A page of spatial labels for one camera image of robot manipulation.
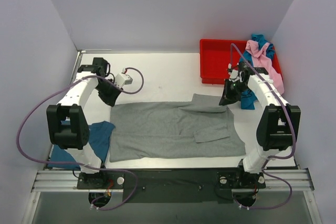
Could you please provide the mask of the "grey t shirt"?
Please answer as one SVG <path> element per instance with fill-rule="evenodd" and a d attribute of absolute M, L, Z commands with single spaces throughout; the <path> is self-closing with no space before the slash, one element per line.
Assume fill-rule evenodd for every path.
<path fill-rule="evenodd" d="M 246 154 L 234 115 L 220 97 L 187 102 L 138 102 L 111 109 L 110 162 L 141 158 L 236 157 Z"/>

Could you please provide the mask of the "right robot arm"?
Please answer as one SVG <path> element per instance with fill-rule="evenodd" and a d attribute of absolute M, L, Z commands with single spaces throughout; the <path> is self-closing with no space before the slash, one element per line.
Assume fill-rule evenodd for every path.
<path fill-rule="evenodd" d="M 265 68 L 240 62 L 227 71 L 219 105 L 242 101 L 243 92 L 251 91 L 263 108 L 256 130 L 257 145 L 240 161 L 234 174 L 235 183 L 246 187 L 259 179 L 270 160 L 281 159 L 280 152 L 295 147 L 301 110 L 281 96 Z"/>

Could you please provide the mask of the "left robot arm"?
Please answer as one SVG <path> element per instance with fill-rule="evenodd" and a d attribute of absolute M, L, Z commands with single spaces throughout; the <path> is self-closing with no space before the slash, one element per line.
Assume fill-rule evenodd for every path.
<path fill-rule="evenodd" d="M 100 99 L 114 106 L 121 91 L 107 80 L 110 64 L 103 58 L 94 58 L 92 64 L 79 67 L 76 78 L 65 96 L 46 110 L 51 143 L 70 154 L 80 166 L 80 180 L 90 182 L 95 188 L 103 188 L 108 175 L 99 170 L 103 161 L 89 144 L 89 125 L 83 108 L 93 90 Z"/>

